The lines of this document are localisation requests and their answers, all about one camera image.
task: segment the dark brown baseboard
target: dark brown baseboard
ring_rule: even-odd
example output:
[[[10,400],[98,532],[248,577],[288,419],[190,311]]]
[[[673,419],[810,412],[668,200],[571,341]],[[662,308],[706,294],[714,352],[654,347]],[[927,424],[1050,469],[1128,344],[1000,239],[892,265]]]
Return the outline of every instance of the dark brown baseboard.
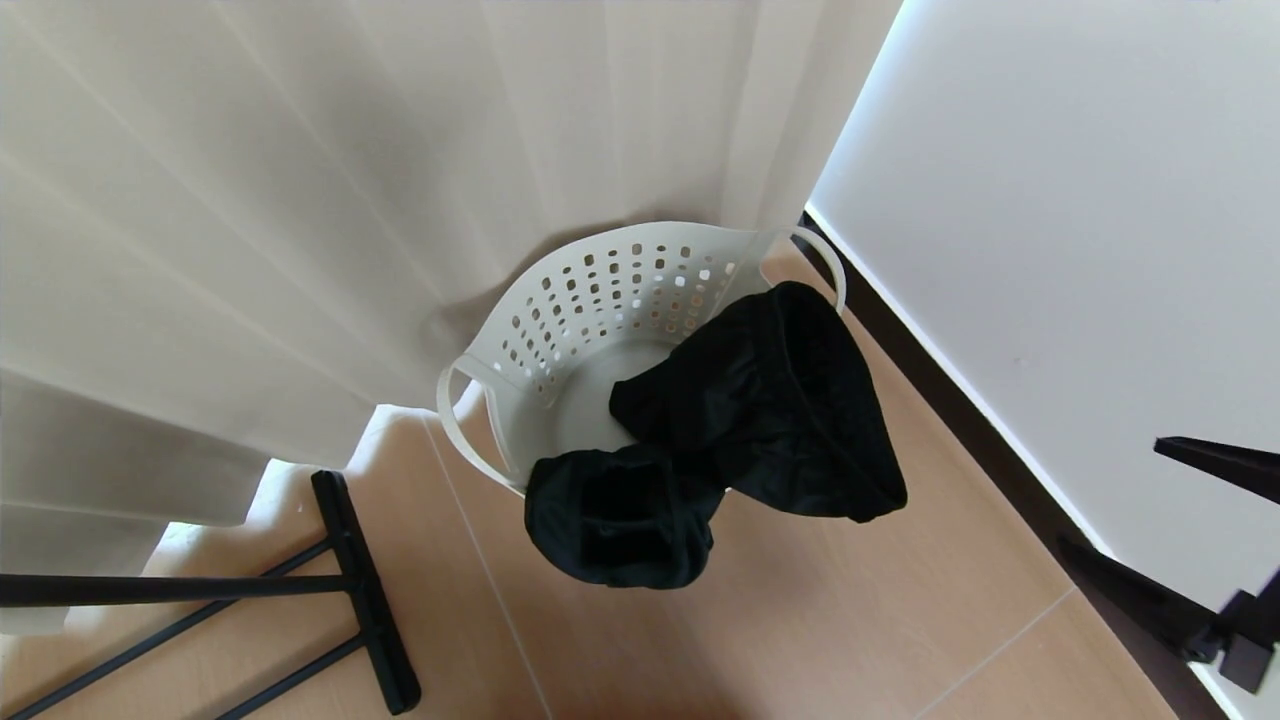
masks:
[[[818,227],[808,213],[800,219],[800,224],[817,232],[827,242],[831,242],[827,233]],[[827,282],[831,282],[832,278],[822,258],[813,250],[809,250],[808,246],[797,245]],[[1041,484],[1030,469],[1018,457],[1004,436],[987,420],[986,415],[969,401],[969,397],[960,387],[934,363],[933,357],[929,356],[928,351],[911,334],[897,314],[872,288],[867,278],[842,254],[841,260],[845,268],[845,277],[849,281],[849,296],[845,304],[850,311],[854,313],[872,337],[876,338],[876,342],[884,348],[884,352],[888,354],[911,384],[915,386],[915,389],[933,407],[934,413],[942,418],[942,421],[946,423],[951,433],[955,434],[965,450],[978,461],[996,487],[1000,488],[1000,492],[1005,495],[1014,509],[1023,516],[1023,520],[1032,528],[1036,537],[1053,555],[1053,559],[1066,569],[1083,594],[1097,609],[1103,620],[1106,620],[1111,632],[1120,638],[1120,642],[1124,643],[1129,653],[1138,661],[1138,665],[1147,673],[1152,684],[1165,697],[1165,701],[1169,702],[1174,712],[1181,720],[1226,720],[1226,714],[1213,701],[1208,691],[1204,689],[1204,685],[1201,684],[1199,679],[1196,678],[1185,662],[1165,650],[1155,638],[1138,628],[1133,620],[1097,593],[1088,583],[1080,582],[1066,568],[1059,552],[1057,537],[1065,534],[1078,543],[1088,544],[1088,539],[1080,532],[1080,528],[1071,521],[1070,516],[1050,496],[1044,486]]]

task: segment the beige curtain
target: beige curtain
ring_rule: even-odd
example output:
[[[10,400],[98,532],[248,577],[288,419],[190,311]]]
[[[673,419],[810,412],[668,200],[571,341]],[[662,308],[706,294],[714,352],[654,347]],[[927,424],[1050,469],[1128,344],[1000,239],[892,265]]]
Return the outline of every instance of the beige curtain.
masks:
[[[238,523],[549,249],[792,223],[899,4],[0,3],[0,501]]]

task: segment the tiled floor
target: tiled floor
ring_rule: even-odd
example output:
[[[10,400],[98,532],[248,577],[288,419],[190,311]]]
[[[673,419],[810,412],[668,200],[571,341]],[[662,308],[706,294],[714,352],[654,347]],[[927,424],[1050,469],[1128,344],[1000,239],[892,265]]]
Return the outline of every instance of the tiled floor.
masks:
[[[812,278],[803,265],[787,274]],[[413,717],[1172,717],[1030,530],[855,322],[910,505],[868,525],[730,495],[705,574],[675,592],[561,575],[522,506],[428,413],[385,410],[348,470],[422,680]],[[483,409],[468,419],[477,443]],[[278,466],[251,521],[172,534],[154,574],[260,571],[319,532],[307,471]],[[332,559],[312,573],[332,569]],[[237,605],[49,717],[207,717],[344,639],[342,597]],[[184,609],[74,611],[6,639],[9,710]],[[384,715],[360,652],[261,717]]]

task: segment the white wall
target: white wall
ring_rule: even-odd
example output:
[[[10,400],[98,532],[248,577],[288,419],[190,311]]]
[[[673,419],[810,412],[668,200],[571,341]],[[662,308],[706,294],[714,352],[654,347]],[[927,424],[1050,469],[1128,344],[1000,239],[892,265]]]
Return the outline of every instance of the white wall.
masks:
[[[1280,507],[1151,445],[1280,450],[1280,3],[908,0],[809,208],[1105,548],[1267,580]]]

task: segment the laundry basket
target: laundry basket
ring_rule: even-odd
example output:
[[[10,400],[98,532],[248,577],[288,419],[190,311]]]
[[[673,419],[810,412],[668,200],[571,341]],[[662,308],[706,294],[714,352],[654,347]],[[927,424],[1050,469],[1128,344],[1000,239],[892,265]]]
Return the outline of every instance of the laundry basket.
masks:
[[[721,307],[768,290],[760,261],[791,236],[827,261],[841,307],[838,256],[799,227],[751,232],[645,223],[547,255],[516,279],[466,352],[440,374],[445,434],[476,469],[520,496],[541,457],[632,443],[609,415],[613,383],[664,360]],[[458,427],[449,397],[456,372],[484,389],[506,474],[480,457]]]

